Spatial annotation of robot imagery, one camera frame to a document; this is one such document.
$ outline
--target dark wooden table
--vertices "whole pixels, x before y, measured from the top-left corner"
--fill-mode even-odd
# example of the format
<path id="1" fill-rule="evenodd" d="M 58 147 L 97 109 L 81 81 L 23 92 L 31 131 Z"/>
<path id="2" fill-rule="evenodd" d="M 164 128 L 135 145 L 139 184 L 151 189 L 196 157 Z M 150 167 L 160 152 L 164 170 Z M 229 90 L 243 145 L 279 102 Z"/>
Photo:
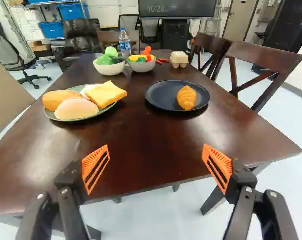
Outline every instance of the dark wooden table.
<path id="1" fill-rule="evenodd" d="M 157 57 L 170 51 L 155 50 Z M 156 65 L 149 73 L 129 68 L 102 76 L 94 54 L 85 54 L 48 91 L 113 83 L 128 92 L 109 112 L 63 123 L 48 119 L 38 99 L 0 141 L 0 215 L 22 213 L 41 191 L 55 190 L 53 179 L 70 162 L 108 145 L 110 163 L 90 199 L 101 201 L 210 177 L 202 161 L 204 144 L 250 168 L 267 166 L 302 152 L 296 144 L 249 107 L 190 64 Z M 162 80 L 187 80 L 211 96 L 205 111 L 172 114 L 145 102 L 146 88 Z"/>

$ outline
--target monitor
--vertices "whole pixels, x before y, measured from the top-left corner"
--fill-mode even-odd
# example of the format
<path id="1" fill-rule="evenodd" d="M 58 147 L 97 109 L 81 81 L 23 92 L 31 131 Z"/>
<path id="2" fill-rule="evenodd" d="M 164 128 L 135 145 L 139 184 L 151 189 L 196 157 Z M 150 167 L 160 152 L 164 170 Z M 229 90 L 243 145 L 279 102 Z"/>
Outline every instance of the monitor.
<path id="1" fill-rule="evenodd" d="M 217 0 L 139 0 L 141 18 L 196 19 L 214 16 Z"/>

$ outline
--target floor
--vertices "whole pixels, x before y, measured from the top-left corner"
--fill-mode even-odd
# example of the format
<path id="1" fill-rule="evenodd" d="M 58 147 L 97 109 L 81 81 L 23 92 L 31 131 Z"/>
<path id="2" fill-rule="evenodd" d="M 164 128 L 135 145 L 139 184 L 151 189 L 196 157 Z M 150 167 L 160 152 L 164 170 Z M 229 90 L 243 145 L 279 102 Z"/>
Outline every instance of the floor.
<path id="1" fill-rule="evenodd" d="M 223 64 L 217 83 L 230 90 L 228 64 Z M 251 64 L 237 61 L 236 66 L 240 82 L 256 77 L 251 72 Z M 48 75 L 53 80 L 61 74 L 56 64 L 46 65 L 46 70 L 33 71 L 42 76 Z M 43 79 L 37 84 L 40 90 L 34 90 L 27 83 L 23 87 L 38 98 L 52 82 Z M 240 100 L 251 107 L 269 84 L 265 80 L 241 92 Z M 302 148 L 302 98 L 280 88 L 259 114 Z M 258 176 L 258 180 L 259 191 L 271 189 L 284 195 L 299 239 L 302 240 L 302 154 L 273 163 Z M 226 202 L 207 216 L 202 216 L 199 211 L 215 186 L 214 180 L 209 178 L 183 184 L 175 193 L 170 187 L 162 188 L 125 197 L 121 204 L 104 201 L 85 205 L 81 207 L 81 212 L 86 224 L 103 232 L 103 240 L 218 240 L 223 238 L 233 206 Z M 0 223 L 0 239 L 14 239 L 16 232 L 17 228 Z M 252 218 L 247 239 L 262 239 L 256 216 Z"/>

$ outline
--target green plate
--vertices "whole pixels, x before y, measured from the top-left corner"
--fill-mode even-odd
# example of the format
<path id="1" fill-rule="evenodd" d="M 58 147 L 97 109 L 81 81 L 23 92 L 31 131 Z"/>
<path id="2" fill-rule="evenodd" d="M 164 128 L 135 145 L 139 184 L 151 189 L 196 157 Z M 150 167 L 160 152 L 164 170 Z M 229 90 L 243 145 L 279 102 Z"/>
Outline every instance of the green plate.
<path id="1" fill-rule="evenodd" d="M 75 86 L 75 87 L 71 87 L 67 90 L 72 90 L 72 91 L 75 91 L 77 93 L 81 93 L 81 91 L 86 87 L 86 86 L 89 86 L 89 85 L 99 85 L 99 84 L 86 84 L 86 85 L 80 85 L 80 86 Z M 85 118 L 79 118 L 79 119 L 74 119 L 74 120 L 60 120 L 60 119 L 57 119 L 56 116 L 55 116 L 55 111 L 50 111 L 46 108 L 44 108 L 44 114 L 49 118 L 49 119 L 52 119 L 54 121 L 58 121 L 58 122 L 78 122 L 78 121 L 82 121 L 82 120 L 86 120 L 86 119 L 91 119 L 91 118 L 94 118 L 98 115 L 101 115 L 107 111 L 109 111 L 111 108 L 113 108 L 115 105 L 116 105 L 117 101 L 115 103 L 112 103 L 111 105 L 107 106 L 106 108 L 104 109 L 100 109 L 99 108 L 99 112 L 95 115 L 92 115 L 92 116 L 89 116 L 89 117 L 85 117 Z"/>

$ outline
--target black plate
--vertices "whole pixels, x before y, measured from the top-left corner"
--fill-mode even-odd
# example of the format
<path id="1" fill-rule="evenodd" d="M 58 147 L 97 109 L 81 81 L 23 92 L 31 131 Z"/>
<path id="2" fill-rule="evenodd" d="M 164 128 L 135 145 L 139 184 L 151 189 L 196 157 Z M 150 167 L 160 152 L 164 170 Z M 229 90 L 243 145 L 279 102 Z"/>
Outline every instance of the black plate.
<path id="1" fill-rule="evenodd" d="M 177 94 L 184 86 L 196 91 L 196 103 L 191 111 L 184 110 L 177 101 Z M 210 94 L 204 87 L 190 81 L 166 80 L 150 85 L 145 92 L 145 99 L 153 106 L 172 112 L 194 112 L 208 105 Z"/>

